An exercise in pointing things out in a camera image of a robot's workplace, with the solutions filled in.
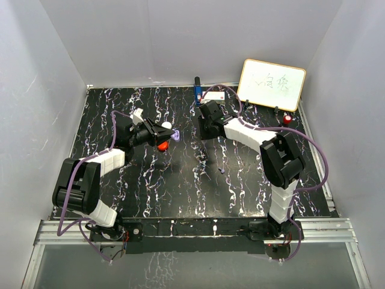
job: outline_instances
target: robotic arm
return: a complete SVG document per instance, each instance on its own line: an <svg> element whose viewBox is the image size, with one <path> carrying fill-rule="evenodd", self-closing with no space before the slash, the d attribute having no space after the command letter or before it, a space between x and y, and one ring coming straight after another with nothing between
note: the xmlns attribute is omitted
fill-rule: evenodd
<svg viewBox="0 0 385 289"><path fill-rule="evenodd" d="M199 106L199 128L203 140L222 136L236 140L261 154L265 175L271 183L272 202L268 213L273 234L290 225L288 210L305 161L290 132L257 131L242 125L236 116L224 115L215 101Z"/></svg>
<svg viewBox="0 0 385 289"><path fill-rule="evenodd" d="M170 123L161 126L150 118L142 119L142 112L140 108L135 110L129 125L117 125L114 149L84 162L75 175L67 210L94 220L96 228L87 227L94 232L104 232L110 237L121 233L118 213L99 199L100 177L127 165L134 155L134 147L144 143L158 146L175 133ZM63 207L69 179L79 162L74 158L64 160L52 196L56 207Z"/></svg>

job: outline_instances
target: wall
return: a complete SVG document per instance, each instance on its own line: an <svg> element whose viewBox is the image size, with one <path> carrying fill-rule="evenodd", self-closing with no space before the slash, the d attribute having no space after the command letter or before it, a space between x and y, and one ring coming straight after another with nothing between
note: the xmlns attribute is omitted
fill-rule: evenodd
<svg viewBox="0 0 385 289"><path fill-rule="evenodd" d="M40 0L86 84L238 82L245 59L306 68L341 0Z"/></svg>
<svg viewBox="0 0 385 289"><path fill-rule="evenodd" d="M0 0L0 287L20 288L85 84L38 0Z"/></svg>
<svg viewBox="0 0 385 289"><path fill-rule="evenodd" d="M310 67L303 98L330 163L338 210L351 218L374 288L383 288L385 251L385 2L346 1Z"/></svg>

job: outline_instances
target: black marble table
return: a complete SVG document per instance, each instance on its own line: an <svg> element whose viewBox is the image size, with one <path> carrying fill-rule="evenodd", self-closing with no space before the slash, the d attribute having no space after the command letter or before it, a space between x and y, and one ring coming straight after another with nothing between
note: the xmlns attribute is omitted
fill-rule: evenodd
<svg viewBox="0 0 385 289"><path fill-rule="evenodd" d="M237 110L232 94L224 111ZM143 108L143 117L168 121L180 131L180 142L171 141L167 152L144 145L135 148L130 164L101 179L101 199L125 218L143 217L263 217L271 203L271 187L263 174L260 156L236 141L221 137L202 141L199 136L192 87L91 89L73 147L81 158L106 148L112 136L111 111L126 114ZM299 112L291 127L304 132ZM245 119L259 126L277 126L283 117L272 108L249 105ZM128 120L117 116L117 122ZM309 144L295 136L307 167L299 187L319 183ZM221 174L218 168L224 168ZM54 210L51 218L60 217ZM322 190L303 192L295 200L295 214L329 217Z"/></svg>

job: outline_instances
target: gray floor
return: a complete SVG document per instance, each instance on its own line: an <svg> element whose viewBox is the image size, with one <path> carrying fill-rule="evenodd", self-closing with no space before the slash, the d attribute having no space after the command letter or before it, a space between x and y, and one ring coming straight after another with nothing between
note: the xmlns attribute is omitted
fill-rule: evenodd
<svg viewBox="0 0 385 289"><path fill-rule="evenodd" d="M264 258L242 252L145 253L124 255L109 266L88 246L46 246L35 289L358 288L345 243L305 243L282 266Z"/></svg>

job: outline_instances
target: marker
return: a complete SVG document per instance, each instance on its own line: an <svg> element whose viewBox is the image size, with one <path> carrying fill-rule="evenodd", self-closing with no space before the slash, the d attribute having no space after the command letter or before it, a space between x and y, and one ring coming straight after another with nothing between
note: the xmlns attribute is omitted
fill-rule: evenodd
<svg viewBox="0 0 385 289"><path fill-rule="evenodd" d="M195 104L200 105L200 99L202 98L202 88L200 86L200 78L195 77L194 79L194 96L195 96Z"/></svg>

